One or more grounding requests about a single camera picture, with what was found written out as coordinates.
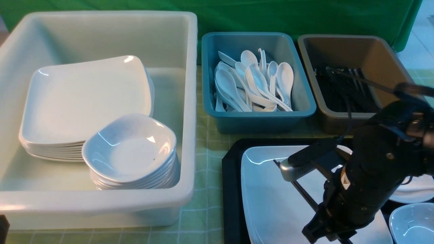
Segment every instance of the white square plate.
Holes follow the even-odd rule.
[[[250,241],[253,244],[309,244],[303,227],[315,215],[295,187],[283,179],[273,160],[282,161],[307,146],[268,146],[246,150],[241,161],[241,192]],[[342,150],[351,153],[346,147]],[[298,182],[317,202],[322,202],[326,178],[314,170]],[[350,238],[354,244],[392,244],[387,224],[378,211],[367,227]],[[317,244],[329,244],[323,237]]]
[[[135,56],[48,66],[32,76],[20,140],[85,141],[123,115],[151,111],[148,76]]]

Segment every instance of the green checkered tablecloth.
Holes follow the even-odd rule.
[[[434,70],[409,70],[417,84],[434,86]],[[221,159],[241,138],[319,138],[316,118],[299,123],[286,135],[222,135],[202,106],[197,76],[196,174],[193,199],[182,207],[179,221],[168,227],[11,231],[7,244],[221,244],[223,202]],[[434,105],[434,99],[428,99]]]

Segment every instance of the plastic bin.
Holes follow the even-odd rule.
[[[309,82],[318,104],[322,130],[328,134],[342,134],[349,125],[346,112],[330,110],[324,101],[313,67],[324,63],[331,66],[361,68],[367,79],[393,88],[401,82],[414,83],[393,50],[376,36],[303,35],[298,39],[301,56]],[[397,98],[370,87],[380,108]],[[352,113],[353,128],[363,124],[374,113]]]
[[[221,51],[236,61],[244,50],[252,51],[258,60],[258,49],[266,52],[267,61],[287,62],[294,70],[292,89],[293,112],[216,112],[214,69]],[[297,50],[291,38],[283,33],[220,32],[202,37],[202,85],[204,108],[214,117],[217,130],[223,134],[289,132],[300,118],[315,113],[316,104]]]
[[[194,191],[196,47],[197,19],[187,12],[26,16],[0,47],[0,198],[11,229],[120,228],[176,222],[180,207]],[[85,163],[32,157],[18,140],[35,70],[123,55],[135,55],[147,67],[155,86],[153,117],[176,134],[181,178],[172,188],[97,191]]]

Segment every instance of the black tray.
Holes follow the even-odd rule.
[[[241,158],[243,153],[257,146],[282,146],[282,145],[310,145],[317,139],[241,139],[227,152],[222,159],[222,184],[223,184],[223,219],[224,242],[227,244],[250,244],[247,232],[246,219],[244,217],[243,199],[241,197]],[[352,139],[346,138],[341,145],[352,149]],[[403,206],[393,201],[387,201],[381,208],[386,223],[394,209]]]

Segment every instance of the white plastic bin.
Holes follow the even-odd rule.
[[[123,55],[135,55],[147,67],[155,85],[153,117],[177,136],[181,179],[172,188],[97,191],[84,163],[37,159],[18,141],[35,70]],[[176,222],[180,206],[194,190],[196,57],[193,13],[80,11],[26,16],[0,48],[0,213],[11,229]]]

